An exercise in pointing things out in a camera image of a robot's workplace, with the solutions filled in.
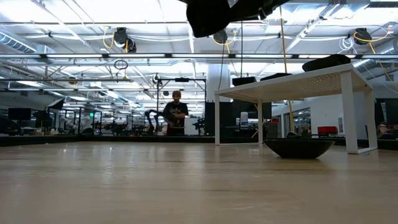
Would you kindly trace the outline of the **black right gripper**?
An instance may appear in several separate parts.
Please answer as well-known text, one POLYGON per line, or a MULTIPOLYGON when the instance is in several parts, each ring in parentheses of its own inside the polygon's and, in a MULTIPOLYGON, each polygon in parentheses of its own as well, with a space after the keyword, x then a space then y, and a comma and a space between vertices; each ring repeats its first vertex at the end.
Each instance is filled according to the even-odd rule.
POLYGON ((262 8, 264 14, 272 14, 273 11, 289 2, 290 0, 238 0, 230 9, 232 21, 243 21, 250 18, 257 18, 262 8))

